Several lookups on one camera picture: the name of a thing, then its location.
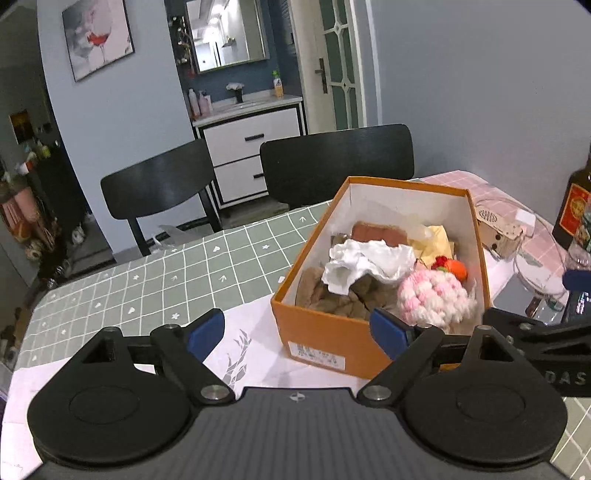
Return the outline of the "pink white crochet ball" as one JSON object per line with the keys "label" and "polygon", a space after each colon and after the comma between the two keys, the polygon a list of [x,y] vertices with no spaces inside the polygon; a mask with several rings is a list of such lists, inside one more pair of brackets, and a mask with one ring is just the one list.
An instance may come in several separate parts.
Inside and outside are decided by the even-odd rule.
{"label": "pink white crochet ball", "polygon": [[472,320],[477,301],[455,275],[442,270],[419,270],[401,282],[396,311],[410,326],[435,326],[445,333]]}

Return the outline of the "white tissue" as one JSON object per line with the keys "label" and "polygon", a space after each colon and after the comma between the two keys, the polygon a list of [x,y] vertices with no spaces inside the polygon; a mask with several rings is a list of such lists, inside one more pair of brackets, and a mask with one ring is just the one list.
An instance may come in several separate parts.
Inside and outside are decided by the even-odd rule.
{"label": "white tissue", "polygon": [[384,285],[397,285],[414,271],[417,258],[408,245],[390,247],[384,240],[358,242],[348,239],[329,249],[322,282],[332,294],[346,295],[363,276]]}

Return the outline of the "yellow cleaning cloth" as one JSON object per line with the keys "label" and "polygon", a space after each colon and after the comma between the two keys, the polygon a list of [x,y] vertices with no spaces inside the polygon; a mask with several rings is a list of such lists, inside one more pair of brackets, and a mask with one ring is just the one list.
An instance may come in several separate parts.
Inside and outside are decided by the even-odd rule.
{"label": "yellow cleaning cloth", "polygon": [[430,269],[438,257],[451,259],[454,257],[455,244],[449,240],[447,231],[443,225],[429,226],[431,236],[427,239],[410,239],[409,244],[413,248],[417,261]]}

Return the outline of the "brown heart-shaped sponge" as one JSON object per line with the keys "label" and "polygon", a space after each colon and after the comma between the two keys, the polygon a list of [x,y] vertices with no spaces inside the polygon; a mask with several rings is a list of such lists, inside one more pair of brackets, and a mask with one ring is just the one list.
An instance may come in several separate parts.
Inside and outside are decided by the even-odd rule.
{"label": "brown heart-shaped sponge", "polygon": [[353,225],[351,238],[358,242],[382,241],[390,247],[408,245],[407,232],[395,225],[358,221]]}

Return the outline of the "white printed table runner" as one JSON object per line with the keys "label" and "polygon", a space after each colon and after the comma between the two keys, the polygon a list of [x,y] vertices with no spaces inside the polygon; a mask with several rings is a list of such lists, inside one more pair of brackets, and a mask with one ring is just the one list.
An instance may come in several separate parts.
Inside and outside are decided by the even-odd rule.
{"label": "white printed table runner", "polygon": [[[314,354],[311,364],[291,359],[280,341],[270,296],[233,307],[224,317],[223,339],[205,359],[205,365],[236,394],[242,393],[245,386],[349,387],[358,392],[367,383],[364,378],[329,369],[329,362],[339,361],[334,354]],[[28,407],[36,393],[82,345],[80,339],[71,339],[65,346],[57,343],[19,355],[2,420],[3,479],[23,479],[41,464],[27,424]]]}

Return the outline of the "brown plush toy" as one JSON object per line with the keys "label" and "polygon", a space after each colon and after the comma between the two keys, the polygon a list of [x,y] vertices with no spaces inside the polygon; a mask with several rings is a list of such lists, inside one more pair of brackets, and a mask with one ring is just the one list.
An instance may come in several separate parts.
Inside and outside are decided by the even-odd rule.
{"label": "brown plush toy", "polygon": [[413,270],[411,246],[348,238],[329,249],[329,261],[301,273],[294,305],[315,312],[368,320],[376,308],[391,307],[397,288]]}

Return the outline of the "green grid tablecloth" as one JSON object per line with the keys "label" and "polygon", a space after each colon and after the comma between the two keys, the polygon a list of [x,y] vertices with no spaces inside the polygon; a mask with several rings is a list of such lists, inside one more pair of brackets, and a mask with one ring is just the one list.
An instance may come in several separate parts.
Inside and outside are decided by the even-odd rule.
{"label": "green grid tablecloth", "polygon": [[304,207],[52,290],[35,307],[20,354],[71,339],[84,345],[107,326],[145,335],[167,323],[187,324],[215,307],[225,313],[271,298],[324,213],[325,204]]}

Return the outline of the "orange cardboard box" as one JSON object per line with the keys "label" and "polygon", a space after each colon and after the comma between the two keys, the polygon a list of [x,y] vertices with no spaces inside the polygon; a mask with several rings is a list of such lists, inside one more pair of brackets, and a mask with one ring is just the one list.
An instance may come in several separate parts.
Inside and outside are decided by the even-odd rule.
{"label": "orange cardboard box", "polygon": [[470,192],[361,176],[339,188],[271,300],[287,355],[362,378],[388,363],[370,336],[378,309],[469,335],[490,305]]}

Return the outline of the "small cardboard robot box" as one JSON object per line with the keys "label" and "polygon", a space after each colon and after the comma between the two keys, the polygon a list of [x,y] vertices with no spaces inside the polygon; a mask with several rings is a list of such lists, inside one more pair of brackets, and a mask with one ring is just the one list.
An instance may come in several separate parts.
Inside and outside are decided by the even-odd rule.
{"label": "small cardboard robot box", "polygon": [[478,207],[476,215],[483,247],[497,259],[513,257],[524,239],[523,228],[486,207]]}

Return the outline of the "brown liquor bottle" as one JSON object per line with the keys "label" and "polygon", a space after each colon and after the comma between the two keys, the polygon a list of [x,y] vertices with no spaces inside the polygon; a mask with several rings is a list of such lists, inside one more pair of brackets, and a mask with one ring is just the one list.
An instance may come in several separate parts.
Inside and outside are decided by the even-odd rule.
{"label": "brown liquor bottle", "polygon": [[567,182],[564,198],[554,224],[552,235],[567,250],[572,242],[590,196],[591,152],[583,168],[573,172]]}

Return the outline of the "black chair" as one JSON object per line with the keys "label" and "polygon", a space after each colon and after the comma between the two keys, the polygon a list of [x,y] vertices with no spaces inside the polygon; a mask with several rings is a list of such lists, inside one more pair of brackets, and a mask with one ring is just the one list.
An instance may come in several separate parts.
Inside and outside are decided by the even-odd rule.
{"label": "black chair", "polygon": [[266,141],[259,156],[270,197],[291,209],[331,200],[349,176],[415,175],[412,135],[404,124]]}
{"label": "black chair", "polygon": [[150,254],[138,220],[169,210],[198,196],[215,232],[221,221],[206,188],[214,180],[207,145],[195,139],[172,150],[114,172],[100,181],[110,215],[125,220],[142,256]]}

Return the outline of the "white drawer cabinet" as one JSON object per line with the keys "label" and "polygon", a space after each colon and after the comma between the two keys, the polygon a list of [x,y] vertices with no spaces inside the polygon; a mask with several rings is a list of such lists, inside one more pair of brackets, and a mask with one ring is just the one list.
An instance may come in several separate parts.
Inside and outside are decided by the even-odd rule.
{"label": "white drawer cabinet", "polygon": [[225,209],[267,195],[260,146],[308,133],[304,99],[273,96],[226,105],[192,122],[205,141],[214,170],[212,195]]}

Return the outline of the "wall mirror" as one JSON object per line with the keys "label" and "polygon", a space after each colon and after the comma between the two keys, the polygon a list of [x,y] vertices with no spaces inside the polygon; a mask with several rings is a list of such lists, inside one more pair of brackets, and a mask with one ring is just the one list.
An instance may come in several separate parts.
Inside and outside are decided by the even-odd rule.
{"label": "wall mirror", "polygon": [[186,1],[185,11],[198,73],[270,58],[259,1]]}

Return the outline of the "framed wall picture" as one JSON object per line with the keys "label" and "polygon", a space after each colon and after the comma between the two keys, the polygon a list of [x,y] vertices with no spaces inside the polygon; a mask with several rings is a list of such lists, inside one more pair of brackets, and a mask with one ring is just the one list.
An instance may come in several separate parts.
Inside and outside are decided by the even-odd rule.
{"label": "framed wall picture", "polygon": [[62,11],[62,25],[75,82],[134,53],[123,0],[80,0]]}

